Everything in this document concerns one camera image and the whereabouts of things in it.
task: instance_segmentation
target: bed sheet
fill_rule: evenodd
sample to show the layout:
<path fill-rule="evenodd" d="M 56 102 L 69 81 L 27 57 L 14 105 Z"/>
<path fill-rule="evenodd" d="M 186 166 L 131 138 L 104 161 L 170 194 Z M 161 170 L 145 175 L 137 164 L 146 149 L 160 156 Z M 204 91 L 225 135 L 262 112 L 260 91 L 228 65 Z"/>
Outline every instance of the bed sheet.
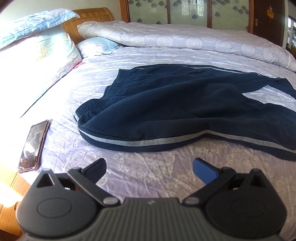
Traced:
<path fill-rule="evenodd" d="M 22 176 L 32 183 L 42 168 L 66 172 L 86 167 L 98 158 L 107 161 L 107 172 L 97 183 L 123 201 L 125 197 L 178 197 L 180 200 L 203 187 L 192 171 L 194 158 L 200 157 L 216 167 L 228 166 L 237 172 L 260 168 L 269 178 L 288 210 L 281 232 L 285 240 L 296 237 L 296 162 L 280 160 L 267 153 L 228 143 L 202 139 L 172 151 L 159 153 L 125 153 L 100 149 L 87 143 L 79 134 L 73 118 L 75 110 L 92 98 L 103 96 L 106 86 L 116 78 L 118 69 L 131 69 L 149 64 L 204 64 L 269 77 L 287 78 L 296 88 L 296 74 L 283 67 L 234 54 L 205 50 L 121 47 L 111 55 L 88 57 L 85 64 L 70 71 L 50 88 L 21 118 L 23 135 L 15 140 L 10 164 L 17 166 L 19 154 L 32 124 L 52 119 L 38 171 Z M 296 100 L 272 87 L 265 87 L 245 96 L 263 103 L 284 105 L 296 111 Z"/>

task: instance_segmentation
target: gray stripe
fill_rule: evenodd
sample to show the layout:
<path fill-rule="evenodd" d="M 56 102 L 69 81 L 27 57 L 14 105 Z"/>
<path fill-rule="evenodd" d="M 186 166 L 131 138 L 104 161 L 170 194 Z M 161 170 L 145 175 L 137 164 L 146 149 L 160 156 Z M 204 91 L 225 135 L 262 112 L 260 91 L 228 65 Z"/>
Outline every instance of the gray stripe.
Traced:
<path fill-rule="evenodd" d="M 78 122 L 79 121 L 79 117 L 78 117 L 78 115 L 76 114 L 76 113 L 74 113 L 74 118 L 75 118 L 75 120 Z"/>
<path fill-rule="evenodd" d="M 213 68 L 213 67 L 190 67 L 193 69 L 215 69 L 215 70 L 220 70 L 220 71 L 224 71 L 224 72 L 230 72 L 230 73 L 236 73 L 236 74 L 246 74 L 246 72 L 236 72 L 233 70 L 226 70 L 226 69 L 217 69 L 217 68 Z"/>
<path fill-rule="evenodd" d="M 241 137 L 241 136 L 223 134 L 223 133 L 219 133 L 219 132 L 211 131 L 211 130 L 204 130 L 204 131 L 201 131 L 199 133 L 184 135 L 184 136 L 179 136 L 179 137 L 168 137 L 168 138 L 159 138 L 159 139 L 142 140 L 142 141 L 111 140 L 111 139 L 105 139 L 105 138 L 100 138 L 100 137 L 90 135 L 90 134 L 82 131 L 81 129 L 79 129 L 79 131 L 81 131 L 82 133 L 84 133 L 85 135 L 87 135 L 88 137 L 92 138 L 95 141 L 114 144 L 114 145 L 120 145 L 120 146 L 129 146 L 129 147 L 141 147 L 141 146 L 153 146 L 153 145 L 171 144 L 171 143 L 187 141 L 187 140 L 199 137 L 199 136 L 201 136 L 203 134 L 212 134 L 212 135 L 221 136 L 221 137 L 224 137 L 224 138 L 227 138 L 227 139 L 249 142 L 249 143 L 257 144 L 257 145 L 260 145 L 260 146 L 272 147 L 272 148 L 277 148 L 277 149 L 289 151 L 289 152 L 292 152 L 292 153 L 296 153 L 296 150 L 290 150 L 288 148 L 285 148 L 285 147 L 283 147 L 283 146 L 281 146 L 279 144 L 276 144 L 276 143 L 273 143 L 273 142 L 270 142 L 270 141 L 262 141 L 262 140 L 257 140 L 257 139 L 253 139 L 253 138 L 250 138 L 250 137 Z"/>

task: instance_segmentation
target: white pillowcase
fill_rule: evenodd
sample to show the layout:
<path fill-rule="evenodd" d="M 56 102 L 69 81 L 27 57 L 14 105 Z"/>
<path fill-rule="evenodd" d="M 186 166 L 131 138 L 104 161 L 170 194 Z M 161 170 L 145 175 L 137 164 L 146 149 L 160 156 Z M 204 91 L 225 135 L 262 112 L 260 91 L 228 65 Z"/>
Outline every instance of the white pillowcase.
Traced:
<path fill-rule="evenodd" d="M 0 50 L 0 111 L 20 118 L 54 83 L 81 62 L 62 25 Z"/>
<path fill-rule="evenodd" d="M 57 8 L 51 11 L 34 13 L 17 19 L 11 24 L 0 26 L 0 49 L 19 39 L 58 26 L 79 15 L 69 9 Z"/>

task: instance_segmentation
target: door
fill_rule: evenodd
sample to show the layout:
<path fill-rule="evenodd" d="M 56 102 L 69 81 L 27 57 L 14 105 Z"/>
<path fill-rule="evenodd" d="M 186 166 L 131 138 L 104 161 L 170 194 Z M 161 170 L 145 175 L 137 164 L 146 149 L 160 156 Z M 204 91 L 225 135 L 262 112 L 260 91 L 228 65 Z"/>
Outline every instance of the door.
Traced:
<path fill-rule="evenodd" d="M 284 28 L 284 0 L 254 0 L 253 34 L 282 46 Z"/>

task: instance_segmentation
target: wooden headboard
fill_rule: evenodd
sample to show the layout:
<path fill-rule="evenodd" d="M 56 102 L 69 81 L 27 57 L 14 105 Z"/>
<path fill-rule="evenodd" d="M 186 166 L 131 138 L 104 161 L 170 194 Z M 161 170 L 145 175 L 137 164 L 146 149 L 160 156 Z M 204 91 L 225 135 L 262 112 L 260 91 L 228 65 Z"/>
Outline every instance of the wooden headboard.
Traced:
<path fill-rule="evenodd" d="M 83 38 L 78 33 L 77 25 L 87 21 L 114 21 L 113 14 L 106 7 L 77 9 L 73 11 L 76 12 L 80 16 L 80 18 L 72 18 L 64 22 L 63 25 L 75 44 L 83 40 Z"/>

